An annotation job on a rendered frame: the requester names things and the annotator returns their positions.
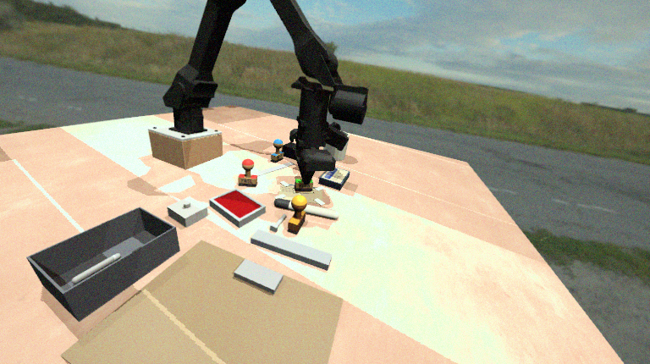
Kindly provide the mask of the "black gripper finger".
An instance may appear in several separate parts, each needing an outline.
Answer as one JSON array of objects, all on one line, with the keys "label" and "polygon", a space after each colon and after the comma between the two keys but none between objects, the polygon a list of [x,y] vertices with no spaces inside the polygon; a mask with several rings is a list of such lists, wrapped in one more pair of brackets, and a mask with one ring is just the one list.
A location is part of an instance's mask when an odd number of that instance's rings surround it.
[{"label": "black gripper finger", "polygon": [[297,162],[298,162],[299,167],[300,167],[300,172],[301,172],[301,176],[302,176],[302,179],[303,179],[303,181],[304,181],[304,184],[305,184],[305,185],[308,185],[308,184],[310,184],[311,179],[312,179],[312,177],[313,177],[313,175],[314,175],[314,173],[315,173],[316,171],[305,171],[305,170],[302,170],[301,165],[300,165],[300,157],[296,157],[296,158],[297,158]]},{"label": "black gripper finger", "polygon": [[[292,148],[293,148],[293,151],[294,151],[294,154],[295,154],[295,158],[299,157],[300,153],[303,152],[303,150],[297,150],[296,146],[292,146]],[[297,158],[296,158],[296,162],[297,162]],[[298,162],[297,162],[297,164],[298,164]],[[298,167],[299,167],[299,164],[298,164]],[[300,167],[299,167],[299,169],[300,169]]]}]

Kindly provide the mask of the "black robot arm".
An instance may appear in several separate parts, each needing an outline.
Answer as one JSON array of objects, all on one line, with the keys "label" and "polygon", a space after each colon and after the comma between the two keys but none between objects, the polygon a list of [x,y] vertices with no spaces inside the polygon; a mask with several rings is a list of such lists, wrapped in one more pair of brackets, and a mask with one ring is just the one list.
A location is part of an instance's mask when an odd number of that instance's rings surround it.
[{"label": "black robot arm", "polygon": [[[369,89],[344,85],[337,71],[337,58],[313,31],[296,0],[269,1],[289,32],[304,75],[333,87],[333,91],[325,90],[320,83],[308,81],[305,76],[292,83],[292,88],[301,89],[299,113],[324,118],[329,111],[334,119],[362,124]],[[218,87],[212,70],[232,14],[245,2],[207,0],[190,60],[177,71],[172,86],[163,97],[165,106],[174,111],[174,128],[168,130],[187,135],[207,131],[202,108],[209,108]]]}]

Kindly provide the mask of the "brown rubber stamp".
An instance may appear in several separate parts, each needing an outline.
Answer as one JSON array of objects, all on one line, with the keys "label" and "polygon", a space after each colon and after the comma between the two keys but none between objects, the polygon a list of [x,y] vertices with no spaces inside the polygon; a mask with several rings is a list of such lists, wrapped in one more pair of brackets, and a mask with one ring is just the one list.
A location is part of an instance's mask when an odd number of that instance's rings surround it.
[{"label": "brown rubber stamp", "polygon": [[291,206],[295,210],[295,214],[288,221],[287,232],[297,235],[305,222],[306,212],[303,210],[305,210],[307,206],[307,200],[304,196],[295,196],[291,201]]}]

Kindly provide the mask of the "red-handled rubber stamp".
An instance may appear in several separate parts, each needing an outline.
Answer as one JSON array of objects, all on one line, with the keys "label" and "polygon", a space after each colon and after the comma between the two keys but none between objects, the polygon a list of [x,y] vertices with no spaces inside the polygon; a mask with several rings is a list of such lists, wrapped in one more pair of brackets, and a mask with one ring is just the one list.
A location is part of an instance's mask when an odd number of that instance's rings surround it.
[{"label": "red-handled rubber stamp", "polygon": [[239,186],[256,187],[257,175],[251,175],[251,170],[254,167],[253,161],[250,159],[245,159],[241,163],[241,167],[245,170],[245,174],[240,174]]}]

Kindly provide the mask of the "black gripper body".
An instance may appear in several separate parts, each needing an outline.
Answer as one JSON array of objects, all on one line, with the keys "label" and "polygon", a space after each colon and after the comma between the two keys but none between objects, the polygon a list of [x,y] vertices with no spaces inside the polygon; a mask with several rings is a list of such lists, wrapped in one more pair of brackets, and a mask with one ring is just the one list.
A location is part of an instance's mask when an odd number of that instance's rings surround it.
[{"label": "black gripper body", "polygon": [[299,113],[297,116],[298,129],[289,132],[290,142],[296,141],[300,153],[300,165],[305,171],[334,171],[336,160],[328,150],[320,150],[323,128],[328,128],[327,117],[310,117]]}]

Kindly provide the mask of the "cream and blue stamp pad tin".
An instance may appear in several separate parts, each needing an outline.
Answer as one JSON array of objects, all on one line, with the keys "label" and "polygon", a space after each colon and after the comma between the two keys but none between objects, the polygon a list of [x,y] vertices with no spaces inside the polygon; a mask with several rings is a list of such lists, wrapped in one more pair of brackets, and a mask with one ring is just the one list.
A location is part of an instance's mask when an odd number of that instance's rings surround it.
[{"label": "cream and blue stamp pad tin", "polygon": [[335,167],[334,171],[325,171],[318,184],[341,190],[349,176],[350,171]]}]

